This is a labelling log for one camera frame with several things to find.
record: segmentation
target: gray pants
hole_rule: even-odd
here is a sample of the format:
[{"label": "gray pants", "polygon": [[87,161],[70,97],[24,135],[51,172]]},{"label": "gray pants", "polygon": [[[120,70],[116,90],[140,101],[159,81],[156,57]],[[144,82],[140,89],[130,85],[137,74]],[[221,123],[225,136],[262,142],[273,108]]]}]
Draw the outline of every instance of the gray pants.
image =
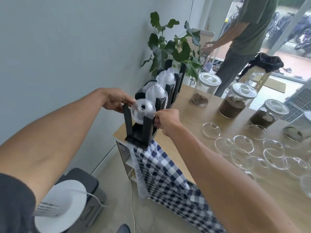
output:
[{"label": "gray pants", "polygon": [[221,97],[226,88],[233,82],[235,77],[242,71],[244,66],[254,58],[255,55],[256,54],[239,55],[229,48],[224,62],[216,72],[216,75],[221,79],[221,84],[215,92],[215,96]]}]

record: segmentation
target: man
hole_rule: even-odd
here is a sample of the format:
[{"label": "man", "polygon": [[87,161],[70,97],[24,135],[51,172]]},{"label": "man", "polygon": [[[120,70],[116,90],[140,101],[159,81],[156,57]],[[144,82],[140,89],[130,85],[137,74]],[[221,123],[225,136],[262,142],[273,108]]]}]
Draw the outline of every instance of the man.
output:
[{"label": "man", "polygon": [[216,73],[222,81],[215,92],[216,96],[221,97],[244,66],[260,51],[277,4],[278,0],[245,0],[228,31],[217,41],[207,43],[214,44],[213,46],[202,49],[204,54],[209,55],[232,41],[224,62]]},{"label": "man", "polygon": [[[4,142],[0,146],[0,232],[28,233],[35,206],[65,171],[101,107],[122,112],[122,103],[134,101],[120,89],[100,88],[37,119]],[[155,126],[174,142],[228,232],[298,232],[256,182],[180,123],[178,110],[158,111]],[[122,225],[119,232],[130,230]]]}]

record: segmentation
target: black cloth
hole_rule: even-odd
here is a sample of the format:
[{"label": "black cloth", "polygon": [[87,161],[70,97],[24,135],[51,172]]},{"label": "black cloth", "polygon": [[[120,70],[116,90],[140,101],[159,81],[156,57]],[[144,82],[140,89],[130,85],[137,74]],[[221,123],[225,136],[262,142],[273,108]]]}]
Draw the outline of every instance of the black cloth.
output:
[{"label": "black cloth", "polygon": [[284,63],[278,56],[269,56],[266,53],[260,52],[255,55],[254,59],[249,61],[246,68],[239,75],[239,78],[242,78],[244,74],[246,74],[246,72],[254,66],[263,68],[266,73],[269,73],[271,71],[278,70],[279,68],[283,68]]},{"label": "black cloth", "polygon": [[0,173],[0,232],[28,233],[36,199],[20,180]]}]

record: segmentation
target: potted plant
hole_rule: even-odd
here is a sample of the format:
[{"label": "potted plant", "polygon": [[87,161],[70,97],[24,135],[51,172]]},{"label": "potted plant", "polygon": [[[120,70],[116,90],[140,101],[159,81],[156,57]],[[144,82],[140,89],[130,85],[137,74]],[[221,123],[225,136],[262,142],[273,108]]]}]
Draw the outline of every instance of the potted plant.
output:
[{"label": "potted plant", "polygon": [[[173,28],[175,25],[179,25],[179,21],[171,19],[168,24],[161,26],[160,18],[157,12],[150,14],[151,25],[158,30],[157,34],[152,33],[150,35],[148,46],[152,50],[152,54],[148,60],[145,60],[140,66],[144,66],[147,62],[152,61],[149,72],[152,77],[155,78],[157,71],[164,68],[165,60],[168,58],[173,59],[173,66],[180,68],[181,63],[185,63],[187,67],[186,75],[193,77],[195,80],[198,78],[198,71],[202,70],[202,65],[199,62],[201,57],[200,52],[200,31],[192,31],[189,27],[188,21],[185,22],[186,35],[179,38],[177,35],[174,36],[174,40],[165,40],[163,32],[166,28]],[[191,50],[186,37],[192,37],[192,43],[199,47],[199,50],[195,52]]]}]

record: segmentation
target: black bag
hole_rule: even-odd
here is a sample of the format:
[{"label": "black bag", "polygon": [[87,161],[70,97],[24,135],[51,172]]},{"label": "black bag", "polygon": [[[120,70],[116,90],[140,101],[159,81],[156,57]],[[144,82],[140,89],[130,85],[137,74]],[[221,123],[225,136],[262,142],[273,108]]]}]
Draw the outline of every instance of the black bag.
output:
[{"label": "black bag", "polygon": [[266,73],[269,73],[271,71],[278,70],[279,68],[283,68],[284,63],[278,56],[269,56],[266,53],[260,52],[255,55],[254,59],[249,61],[248,66],[241,72],[238,77],[242,78],[244,74],[246,74],[246,72],[253,66],[263,68]]}]

